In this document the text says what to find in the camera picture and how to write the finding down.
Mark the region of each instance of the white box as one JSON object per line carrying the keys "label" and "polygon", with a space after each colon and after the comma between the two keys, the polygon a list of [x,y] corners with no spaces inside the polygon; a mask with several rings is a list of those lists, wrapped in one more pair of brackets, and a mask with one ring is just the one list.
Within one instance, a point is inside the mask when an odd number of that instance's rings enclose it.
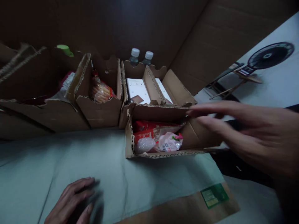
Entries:
{"label": "white box", "polygon": [[162,91],[162,94],[163,94],[164,98],[169,101],[169,102],[166,102],[166,105],[172,105],[173,102],[171,101],[171,98],[169,97],[169,95],[168,95],[166,89],[164,88],[162,82],[158,78],[156,78],[156,81],[157,81],[157,83],[160,87],[160,90]]}
{"label": "white box", "polygon": [[149,104],[150,103],[150,97],[146,90],[145,84],[143,82],[143,79],[130,79],[127,78],[127,84],[128,84],[128,92],[131,99],[131,102],[138,102],[141,104]]}

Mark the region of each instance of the water bottle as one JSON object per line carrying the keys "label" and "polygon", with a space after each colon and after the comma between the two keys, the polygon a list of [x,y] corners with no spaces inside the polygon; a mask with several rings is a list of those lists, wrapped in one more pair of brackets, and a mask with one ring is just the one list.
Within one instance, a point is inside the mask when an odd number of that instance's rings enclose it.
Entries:
{"label": "water bottle", "polygon": [[129,61],[130,61],[131,65],[134,67],[138,65],[139,53],[140,53],[139,49],[132,48],[131,57],[130,57]]}
{"label": "water bottle", "polygon": [[150,65],[151,64],[151,60],[154,56],[154,53],[151,51],[147,51],[145,53],[145,59],[142,61],[142,63],[144,64],[144,66]]}

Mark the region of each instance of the table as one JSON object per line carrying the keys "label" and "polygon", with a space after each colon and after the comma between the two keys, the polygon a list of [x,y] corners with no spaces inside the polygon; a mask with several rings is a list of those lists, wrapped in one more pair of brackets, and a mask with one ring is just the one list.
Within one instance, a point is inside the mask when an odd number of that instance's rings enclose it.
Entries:
{"label": "table", "polygon": [[[44,223],[64,188],[88,176],[101,181],[91,223],[209,223],[239,209],[209,154],[127,160],[124,131],[107,128],[2,144],[0,223]],[[208,210],[200,191],[219,183],[229,200]]]}

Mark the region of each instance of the green bottle cap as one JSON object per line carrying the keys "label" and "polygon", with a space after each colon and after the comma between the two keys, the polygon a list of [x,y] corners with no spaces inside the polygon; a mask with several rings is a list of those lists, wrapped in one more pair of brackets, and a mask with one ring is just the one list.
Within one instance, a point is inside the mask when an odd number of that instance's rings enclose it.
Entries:
{"label": "green bottle cap", "polygon": [[57,45],[57,48],[63,50],[63,52],[69,56],[69,57],[74,57],[74,54],[71,52],[71,50],[69,49],[68,45],[63,45],[63,44],[60,44],[60,45]]}

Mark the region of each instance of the packaged food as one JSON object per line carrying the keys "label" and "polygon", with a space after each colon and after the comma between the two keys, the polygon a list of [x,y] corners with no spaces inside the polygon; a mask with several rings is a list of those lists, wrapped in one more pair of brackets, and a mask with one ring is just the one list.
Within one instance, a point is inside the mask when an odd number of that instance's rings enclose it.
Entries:
{"label": "packaged food", "polygon": [[155,149],[161,152],[173,152],[178,151],[183,143],[183,136],[167,132],[165,135],[161,135],[156,142]]}
{"label": "packaged food", "polygon": [[69,103],[69,100],[65,97],[65,95],[75,77],[75,74],[76,73],[74,71],[69,71],[65,75],[65,77],[59,82],[57,88],[53,89],[47,95],[38,96],[33,99],[22,100],[22,103],[39,106],[45,104],[46,103],[45,100],[47,99],[59,99],[61,101]]}
{"label": "packaged food", "polygon": [[154,148],[156,142],[152,138],[141,138],[138,140],[136,145],[137,153],[149,152],[152,148]]}
{"label": "packaged food", "polygon": [[110,97],[116,97],[116,95],[105,82],[100,80],[97,71],[93,70],[90,88],[90,98],[94,102],[103,103],[107,101]]}
{"label": "packaged food", "polygon": [[172,123],[159,123],[159,122],[144,122],[144,121],[142,121],[142,122],[143,122],[143,124],[147,124],[148,126],[146,126],[146,128],[144,128],[145,130],[143,130],[141,132],[134,133],[135,145],[137,145],[139,139],[141,139],[141,138],[152,138],[156,142],[159,140],[161,135],[165,135],[167,132],[176,133],[178,130],[180,130],[185,125],[185,123],[172,124]]}
{"label": "packaged food", "polygon": [[175,123],[153,122],[153,121],[135,121],[132,125],[133,132],[141,132],[162,126],[180,126]]}

